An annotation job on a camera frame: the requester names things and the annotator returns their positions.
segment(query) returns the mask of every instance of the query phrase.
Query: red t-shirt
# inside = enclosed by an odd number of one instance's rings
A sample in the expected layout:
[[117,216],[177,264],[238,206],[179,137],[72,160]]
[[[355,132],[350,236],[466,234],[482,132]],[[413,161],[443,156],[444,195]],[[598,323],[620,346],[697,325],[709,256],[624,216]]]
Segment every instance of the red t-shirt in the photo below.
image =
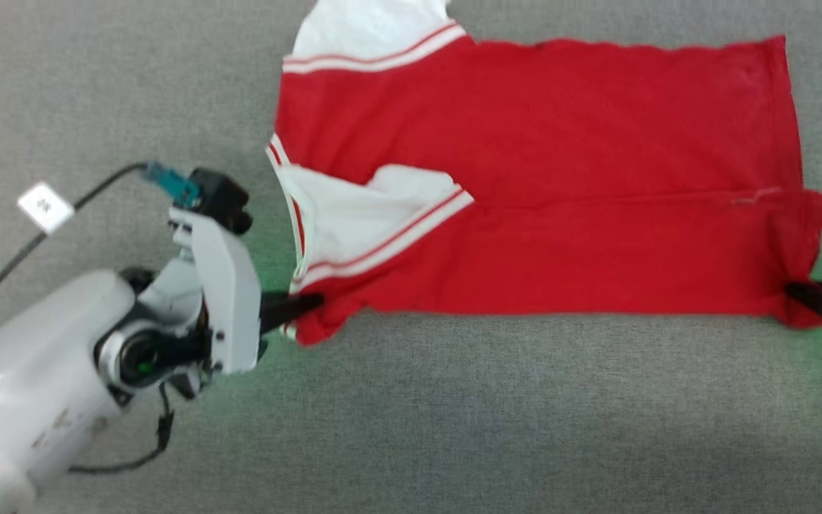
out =
[[425,16],[375,14],[407,17],[398,49],[339,3],[320,2],[284,60],[270,145],[291,289],[326,297],[286,329],[301,343],[365,306],[822,323],[784,290],[822,234],[785,39],[477,42],[440,0],[402,0]]

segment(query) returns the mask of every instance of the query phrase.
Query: red fabric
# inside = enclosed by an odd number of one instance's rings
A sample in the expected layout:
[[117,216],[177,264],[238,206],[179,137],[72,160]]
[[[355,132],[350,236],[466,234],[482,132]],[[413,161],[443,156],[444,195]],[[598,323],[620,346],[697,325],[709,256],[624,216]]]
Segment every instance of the red fabric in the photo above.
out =
[[307,291],[322,341],[363,306],[440,313],[720,313],[822,319],[807,281],[822,194],[803,188],[785,39],[721,49],[458,39],[378,72],[285,73],[293,163],[365,184],[388,163],[475,198],[363,276]]

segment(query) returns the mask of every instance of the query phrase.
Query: cable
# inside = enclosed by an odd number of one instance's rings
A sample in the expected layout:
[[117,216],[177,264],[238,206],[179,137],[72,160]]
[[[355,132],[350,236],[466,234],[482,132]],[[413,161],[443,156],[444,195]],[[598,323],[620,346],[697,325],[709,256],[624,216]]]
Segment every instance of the cable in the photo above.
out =
[[[143,171],[144,169],[147,169],[147,167],[148,163],[132,163],[131,165],[125,166],[122,169],[117,170],[117,172],[112,173],[112,175],[104,180],[104,182],[101,182],[100,185],[96,186],[94,189],[91,189],[91,192],[88,192],[87,195],[82,196],[79,201],[75,202],[75,212],[80,211],[85,205],[88,205],[92,199],[97,198],[97,196],[104,192],[106,188],[112,186],[113,183],[117,182],[120,178],[123,178],[134,171]],[[4,280],[9,277],[9,274],[14,271],[14,268],[19,266],[20,263],[23,263],[27,256],[29,256],[32,251],[35,251],[36,247],[40,246],[40,243],[43,243],[43,241],[45,241],[48,237],[49,234],[46,234],[46,232],[40,232],[40,234],[37,234],[36,237],[30,241],[30,243],[26,244],[16,255],[14,255],[12,260],[10,260],[0,272],[0,286],[2,286]]]
[[153,451],[143,458],[126,464],[97,466],[97,468],[73,465],[68,469],[68,472],[76,475],[118,475],[141,468],[141,466],[148,464],[163,453],[170,443],[170,433],[173,430],[173,416],[176,413],[170,410],[170,400],[167,398],[166,384],[160,384],[158,390],[161,392],[161,400],[163,401],[163,415],[157,420],[157,447],[154,448]]

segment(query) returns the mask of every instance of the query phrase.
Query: robotic arm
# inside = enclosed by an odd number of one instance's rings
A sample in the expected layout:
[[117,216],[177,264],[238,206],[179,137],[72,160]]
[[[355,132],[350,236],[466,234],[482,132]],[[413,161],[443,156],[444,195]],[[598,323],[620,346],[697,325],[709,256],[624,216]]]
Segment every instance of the robotic arm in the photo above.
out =
[[156,275],[78,277],[0,327],[0,514],[32,503],[139,393],[170,384],[191,400],[216,373],[251,371],[262,334],[322,303],[263,298],[237,238],[248,195],[232,180],[156,163],[144,176],[173,197],[179,254]]

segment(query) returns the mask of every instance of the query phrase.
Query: white cable label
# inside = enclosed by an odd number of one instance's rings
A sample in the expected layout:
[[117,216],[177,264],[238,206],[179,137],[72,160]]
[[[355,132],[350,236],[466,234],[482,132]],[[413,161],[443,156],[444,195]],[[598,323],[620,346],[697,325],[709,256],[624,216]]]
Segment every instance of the white cable label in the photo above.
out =
[[40,182],[21,195],[17,199],[17,206],[47,234],[58,230],[75,215],[75,208],[45,182]]

